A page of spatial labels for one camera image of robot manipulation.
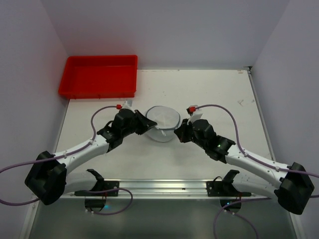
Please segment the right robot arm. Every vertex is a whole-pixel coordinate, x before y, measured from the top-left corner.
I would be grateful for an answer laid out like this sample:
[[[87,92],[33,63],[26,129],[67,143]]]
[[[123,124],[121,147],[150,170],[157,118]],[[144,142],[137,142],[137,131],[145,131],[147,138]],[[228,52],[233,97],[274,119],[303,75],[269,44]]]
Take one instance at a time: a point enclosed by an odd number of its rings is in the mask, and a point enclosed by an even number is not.
[[[184,119],[174,130],[180,142],[193,142],[213,160],[241,169],[229,171],[224,178],[230,193],[249,192],[277,200],[285,210],[303,213],[315,187],[305,168],[274,162],[244,150],[234,141],[217,135],[205,119],[189,122]]]

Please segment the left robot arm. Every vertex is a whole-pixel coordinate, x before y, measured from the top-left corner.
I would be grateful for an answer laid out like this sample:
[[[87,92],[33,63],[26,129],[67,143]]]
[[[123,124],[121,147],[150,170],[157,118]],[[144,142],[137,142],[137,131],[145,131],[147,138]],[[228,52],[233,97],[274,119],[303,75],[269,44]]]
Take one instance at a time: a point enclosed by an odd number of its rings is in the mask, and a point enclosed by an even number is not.
[[[62,152],[40,153],[24,183],[45,205],[57,201],[67,188],[67,176],[85,162],[121,145],[125,137],[142,135],[157,123],[138,110],[120,109],[102,129],[93,130],[87,141]]]

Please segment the white mesh laundry bag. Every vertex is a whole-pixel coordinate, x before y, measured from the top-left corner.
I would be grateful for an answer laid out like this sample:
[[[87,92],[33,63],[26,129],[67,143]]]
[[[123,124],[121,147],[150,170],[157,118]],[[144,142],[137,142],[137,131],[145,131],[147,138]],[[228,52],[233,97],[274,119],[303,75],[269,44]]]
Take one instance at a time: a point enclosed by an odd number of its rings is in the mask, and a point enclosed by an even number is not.
[[[146,132],[146,135],[157,142],[169,142],[175,134],[174,130],[180,126],[180,114],[165,106],[153,106],[145,112],[145,116],[157,123],[157,125]]]

